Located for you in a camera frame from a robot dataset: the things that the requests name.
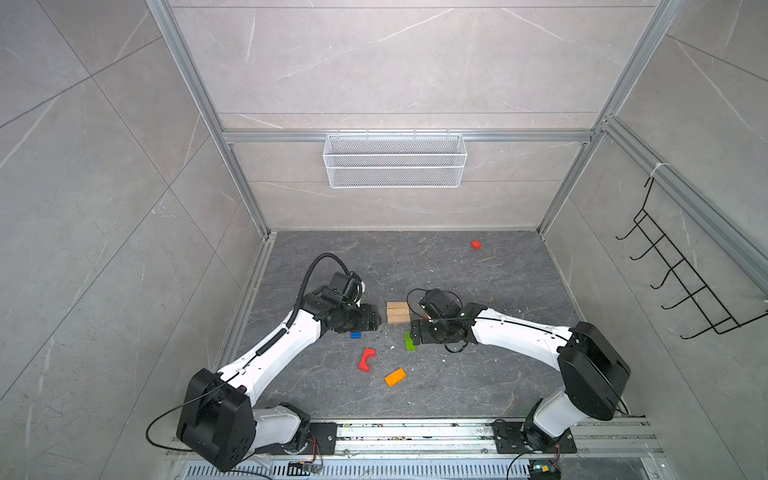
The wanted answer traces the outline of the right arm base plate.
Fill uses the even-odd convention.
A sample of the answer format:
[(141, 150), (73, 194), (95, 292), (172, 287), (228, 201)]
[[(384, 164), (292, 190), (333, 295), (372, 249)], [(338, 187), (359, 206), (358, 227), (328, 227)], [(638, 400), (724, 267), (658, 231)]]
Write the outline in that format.
[(535, 453), (575, 454), (577, 447), (571, 432), (566, 430), (560, 437), (549, 437), (523, 421), (496, 419), (489, 424), (492, 439), (499, 454)]

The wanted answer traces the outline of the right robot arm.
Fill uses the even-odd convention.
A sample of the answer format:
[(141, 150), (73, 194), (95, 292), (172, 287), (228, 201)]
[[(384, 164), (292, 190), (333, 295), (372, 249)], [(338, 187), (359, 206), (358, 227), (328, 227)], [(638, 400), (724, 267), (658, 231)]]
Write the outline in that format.
[(460, 343), (500, 347), (538, 360), (559, 372), (563, 386), (537, 401), (520, 427), (525, 448), (547, 451), (575, 424), (610, 421), (625, 414), (622, 398), (631, 369), (593, 324), (573, 327), (527, 321), (485, 305), (426, 308), (410, 321), (414, 344)]

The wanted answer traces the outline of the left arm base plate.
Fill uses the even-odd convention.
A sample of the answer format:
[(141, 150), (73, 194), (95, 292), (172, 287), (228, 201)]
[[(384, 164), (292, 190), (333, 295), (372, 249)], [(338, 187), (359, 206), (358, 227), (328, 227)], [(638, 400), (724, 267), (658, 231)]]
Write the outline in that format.
[(300, 427), (287, 444), (271, 444), (255, 450), (257, 454), (312, 455), (317, 445), (319, 453), (331, 455), (335, 451), (339, 425), (334, 422), (311, 422)]

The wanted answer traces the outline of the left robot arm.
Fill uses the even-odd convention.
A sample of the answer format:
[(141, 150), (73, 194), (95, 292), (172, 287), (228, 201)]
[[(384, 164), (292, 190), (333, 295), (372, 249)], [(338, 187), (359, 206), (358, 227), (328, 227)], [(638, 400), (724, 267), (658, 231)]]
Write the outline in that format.
[(216, 372), (198, 371), (190, 380), (176, 437), (222, 472), (249, 455), (279, 446), (300, 452), (309, 438), (310, 416), (288, 403), (257, 409), (275, 377), (325, 333), (375, 331), (382, 323), (376, 306), (329, 302), (308, 295), (268, 338)]

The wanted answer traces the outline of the green rectangular block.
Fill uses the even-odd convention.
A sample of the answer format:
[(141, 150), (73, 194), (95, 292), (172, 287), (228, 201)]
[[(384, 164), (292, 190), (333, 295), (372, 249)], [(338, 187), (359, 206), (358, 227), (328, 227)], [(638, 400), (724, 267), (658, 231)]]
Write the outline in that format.
[(414, 344), (414, 341), (411, 337), (411, 334), (409, 332), (406, 332), (404, 334), (404, 340), (405, 340), (405, 348), (408, 352), (414, 352), (416, 350), (416, 345)]

